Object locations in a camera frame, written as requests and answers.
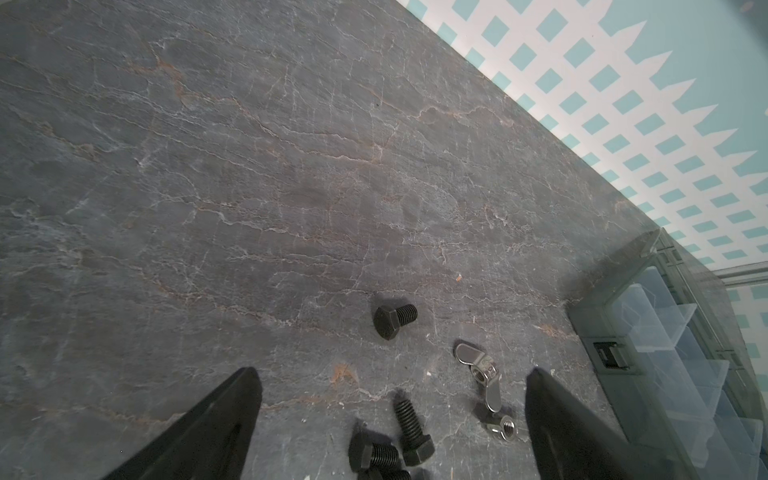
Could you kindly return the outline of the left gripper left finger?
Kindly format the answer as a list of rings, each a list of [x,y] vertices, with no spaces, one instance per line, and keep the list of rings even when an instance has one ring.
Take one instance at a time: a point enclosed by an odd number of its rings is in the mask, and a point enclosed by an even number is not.
[[[108,479],[239,479],[262,402],[253,367],[216,387]]]

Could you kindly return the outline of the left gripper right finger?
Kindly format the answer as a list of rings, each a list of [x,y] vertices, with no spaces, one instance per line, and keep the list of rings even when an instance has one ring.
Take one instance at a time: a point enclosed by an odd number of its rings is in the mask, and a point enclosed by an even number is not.
[[[630,445],[547,371],[526,377],[525,418],[543,479],[670,479],[672,464]]]

